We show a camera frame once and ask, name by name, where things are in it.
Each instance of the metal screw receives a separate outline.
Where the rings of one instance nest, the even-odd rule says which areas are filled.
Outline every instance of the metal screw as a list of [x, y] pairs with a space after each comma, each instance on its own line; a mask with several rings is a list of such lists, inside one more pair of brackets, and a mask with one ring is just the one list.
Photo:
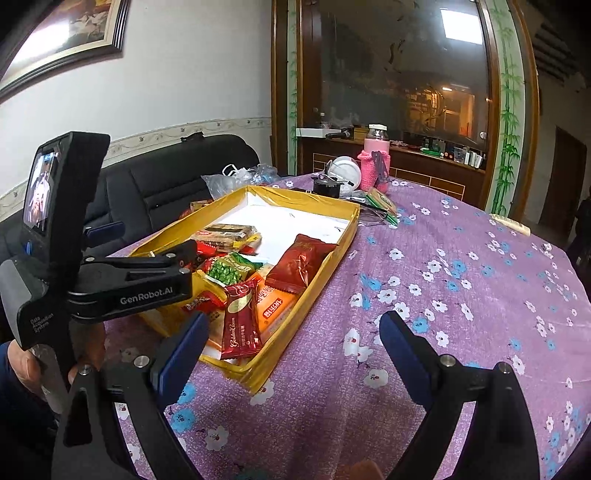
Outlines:
[[504, 374], [510, 374], [512, 371], [511, 366], [507, 362], [499, 362], [499, 370]]
[[143, 368], [146, 365], [148, 365], [150, 362], [150, 358], [149, 356], [146, 355], [140, 355], [139, 357], [136, 357], [134, 360], [134, 365], [138, 368]]
[[448, 354], [440, 356], [439, 361], [444, 367], [453, 367], [456, 364], [456, 358]]
[[92, 365], [85, 364], [78, 368], [80, 375], [88, 375], [90, 372], [92, 372]]

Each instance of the framed picture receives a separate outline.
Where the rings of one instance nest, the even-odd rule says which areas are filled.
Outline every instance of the framed picture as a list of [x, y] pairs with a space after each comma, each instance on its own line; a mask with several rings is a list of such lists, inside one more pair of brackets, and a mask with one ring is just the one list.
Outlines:
[[0, 100], [52, 70], [120, 53], [129, 0], [64, 0], [25, 40], [0, 79]]

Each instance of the plastic bag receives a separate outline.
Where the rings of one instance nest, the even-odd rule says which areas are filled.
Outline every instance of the plastic bag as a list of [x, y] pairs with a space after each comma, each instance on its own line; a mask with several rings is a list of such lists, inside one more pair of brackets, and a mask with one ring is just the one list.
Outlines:
[[246, 185], [270, 185], [281, 181], [277, 175], [277, 169], [271, 165], [258, 164], [254, 168], [241, 168], [238, 170], [235, 165], [226, 165], [221, 174], [203, 175], [209, 193], [217, 200], [228, 193], [232, 193]]

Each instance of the wooden door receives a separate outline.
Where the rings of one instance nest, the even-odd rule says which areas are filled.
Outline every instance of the wooden door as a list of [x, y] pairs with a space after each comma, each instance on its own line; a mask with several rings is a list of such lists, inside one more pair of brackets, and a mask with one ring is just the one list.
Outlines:
[[586, 159], [587, 146], [556, 127], [554, 164], [540, 225], [569, 235], [579, 206]]

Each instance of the blue gripper pad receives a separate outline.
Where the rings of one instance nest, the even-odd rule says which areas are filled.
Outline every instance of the blue gripper pad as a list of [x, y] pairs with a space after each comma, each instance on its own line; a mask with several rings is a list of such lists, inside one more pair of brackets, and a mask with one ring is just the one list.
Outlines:
[[386, 312], [379, 322], [379, 336], [390, 360], [396, 367], [413, 402], [429, 410], [433, 403], [431, 379], [419, 358], [417, 341], [427, 342], [416, 337], [397, 312]]
[[150, 376], [161, 410], [177, 402], [208, 338], [209, 317], [196, 312], [160, 346]]

